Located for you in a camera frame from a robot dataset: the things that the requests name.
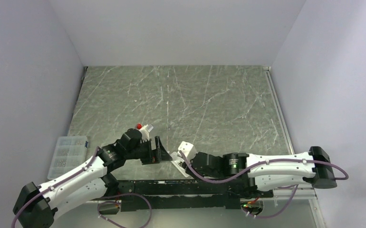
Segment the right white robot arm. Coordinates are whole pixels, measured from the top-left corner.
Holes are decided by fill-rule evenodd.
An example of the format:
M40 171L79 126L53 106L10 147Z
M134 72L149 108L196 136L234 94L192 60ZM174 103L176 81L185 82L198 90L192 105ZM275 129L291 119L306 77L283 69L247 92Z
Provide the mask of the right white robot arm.
M222 157L203 152L179 151L186 164L186 171L204 182L222 184L245 178L244 193L249 197L261 191L291 185L310 184L315 189L337 187L333 165L329 155L319 146L307 152L289 155L258 155L253 153L229 153Z

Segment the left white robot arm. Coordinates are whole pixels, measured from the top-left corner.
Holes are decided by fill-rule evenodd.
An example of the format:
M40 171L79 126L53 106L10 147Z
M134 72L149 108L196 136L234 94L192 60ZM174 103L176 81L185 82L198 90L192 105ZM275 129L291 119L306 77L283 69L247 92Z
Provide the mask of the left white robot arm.
M120 139L98 147L81 165L40 185L26 184L20 191L11 227L48 228L71 209L92 199L113 199L120 192L119 181L111 173L127 160L143 165L171 161L158 136L151 140L149 130L130 128Z

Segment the white remote control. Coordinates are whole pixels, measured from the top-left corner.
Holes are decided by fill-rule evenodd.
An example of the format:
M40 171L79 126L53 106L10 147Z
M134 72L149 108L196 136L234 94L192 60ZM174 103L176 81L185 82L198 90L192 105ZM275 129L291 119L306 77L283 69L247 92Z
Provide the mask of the white remote control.
M183 165L185 165L184 159L181 157L181 155L177 152L172 152L170 154L172 160L172 165L186 178L188 178L190 175L186 173L185 168Z

